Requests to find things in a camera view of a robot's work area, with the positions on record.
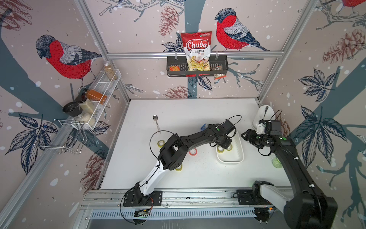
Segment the yellow tape roll front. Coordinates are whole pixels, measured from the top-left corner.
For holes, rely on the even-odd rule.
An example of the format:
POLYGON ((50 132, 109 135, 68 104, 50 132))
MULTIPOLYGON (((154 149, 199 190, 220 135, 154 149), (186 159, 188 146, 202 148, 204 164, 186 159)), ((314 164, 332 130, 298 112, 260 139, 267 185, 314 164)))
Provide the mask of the yellow tape roll front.
POLYGON ((232 144, 229 145, 229 147, 226 149, 227 151, 231 151, 233 149, 232 144))

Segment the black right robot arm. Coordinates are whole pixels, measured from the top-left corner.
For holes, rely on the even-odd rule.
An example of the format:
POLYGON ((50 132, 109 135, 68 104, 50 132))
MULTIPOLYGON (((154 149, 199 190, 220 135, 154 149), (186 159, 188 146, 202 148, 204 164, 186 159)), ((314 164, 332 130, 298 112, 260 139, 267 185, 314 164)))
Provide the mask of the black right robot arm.
POLYGON ((294 197, 289 199, 274 186, 259 185, 260 197, 280 210, 291 229, 330 229, 338 205, 327 197, 311 178, 292 139, 279 135, 259 135, 249 129, 241 137, 258 149, 269 147, 281 162, 294 197))

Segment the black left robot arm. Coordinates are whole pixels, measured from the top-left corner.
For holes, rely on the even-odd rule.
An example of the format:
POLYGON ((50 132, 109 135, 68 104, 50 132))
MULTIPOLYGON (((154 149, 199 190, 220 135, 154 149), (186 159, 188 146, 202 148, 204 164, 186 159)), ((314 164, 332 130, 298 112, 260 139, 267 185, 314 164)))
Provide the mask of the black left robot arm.
POLYGON ((156 157, 157 163, 152 171, 143 181, 135 184, 133 192, 137 199, 140 200, 152 194, 164 177, 165 171, 180 167, 187 153, 192 149, 205 144, 228 149, 232 143, 230 137, 232 132, 236 133, 236 127, 227 119, 221 124, 209 124, 205 130, 192 135, 172 134, 160 149, 160 154, 156 157))

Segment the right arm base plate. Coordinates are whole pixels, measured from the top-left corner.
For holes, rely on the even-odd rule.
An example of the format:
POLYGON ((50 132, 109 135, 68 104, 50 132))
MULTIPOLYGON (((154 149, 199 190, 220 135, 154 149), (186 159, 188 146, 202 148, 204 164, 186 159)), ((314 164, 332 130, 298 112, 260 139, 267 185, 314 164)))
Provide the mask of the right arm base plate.
POLYGON ((233 198, 238 200, 239 205, 272 205, 264 198, 256 196, 251 189, 238 189, 233 198))

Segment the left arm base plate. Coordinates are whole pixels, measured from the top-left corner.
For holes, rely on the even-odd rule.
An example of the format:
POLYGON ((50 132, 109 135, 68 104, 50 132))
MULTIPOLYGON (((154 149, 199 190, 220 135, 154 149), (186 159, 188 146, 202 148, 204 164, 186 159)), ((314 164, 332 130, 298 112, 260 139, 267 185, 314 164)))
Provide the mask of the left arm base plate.
POLYGON ((153 191, 151 194, 144 196, 142 193, 129 191, 125 194, 123 200, 124 207, 151 207, 162 205, 162 191, 153 191))

